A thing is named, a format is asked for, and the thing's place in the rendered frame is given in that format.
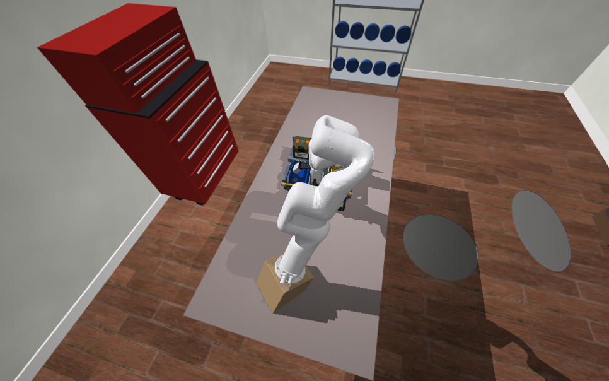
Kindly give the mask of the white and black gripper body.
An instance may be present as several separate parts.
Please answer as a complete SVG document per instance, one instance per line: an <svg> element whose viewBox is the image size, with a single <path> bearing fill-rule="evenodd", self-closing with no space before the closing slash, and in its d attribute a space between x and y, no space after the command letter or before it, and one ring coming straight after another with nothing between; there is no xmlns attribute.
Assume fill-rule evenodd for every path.
<svg viewBox="0 0 609 381"><path fill-rule="evenodd" d="M314 170L314 168L311 167L311 183L314 181L314 179L316 179L316 182L318 184L320 184L320 182L322 181L322 175L323 175L323 169Z"/></svg>

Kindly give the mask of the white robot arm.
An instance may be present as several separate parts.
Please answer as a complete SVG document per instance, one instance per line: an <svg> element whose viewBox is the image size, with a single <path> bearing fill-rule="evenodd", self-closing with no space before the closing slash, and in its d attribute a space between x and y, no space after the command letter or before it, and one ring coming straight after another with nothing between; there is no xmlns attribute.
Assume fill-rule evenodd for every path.
<svg viewBox="0 0 609 381"><path fill-rule="evenodd" d="M319 187L297 182L290 188L277 220L280 231L293 235L284 255L275 263L281 286L303 279L306 264L329 233L329 220L348 193L367 176L373 162L374 148L360 139L354 125L329 115L319 118L310 140L310 164L298 162L293 172L311 167L321 170L336 164L343 167L326 174Z"/></svg>

